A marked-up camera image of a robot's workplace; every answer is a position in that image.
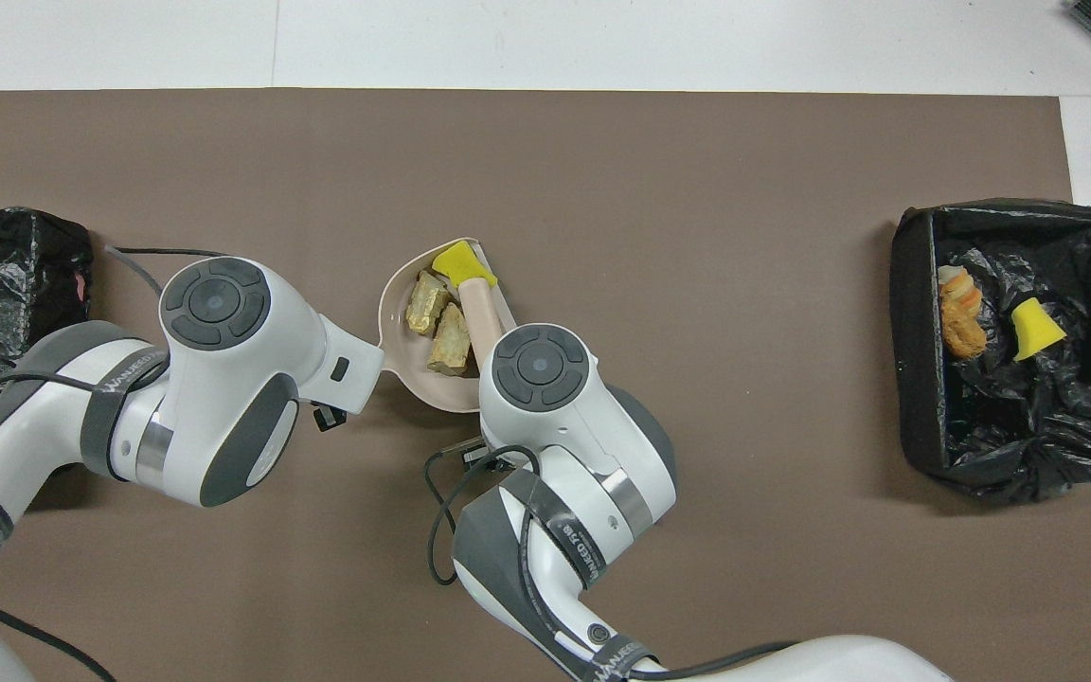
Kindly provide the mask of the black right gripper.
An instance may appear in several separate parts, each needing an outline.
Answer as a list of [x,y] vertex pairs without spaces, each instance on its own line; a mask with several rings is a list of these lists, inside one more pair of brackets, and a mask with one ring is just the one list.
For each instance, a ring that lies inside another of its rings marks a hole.
[[489,472],[509,472],[514,470],[514,462],[504,458],[503,455],[490,457],[490,446],[484,440],[464,440],[458,444],[460,454],[460,465],[466,472],[475,467]]

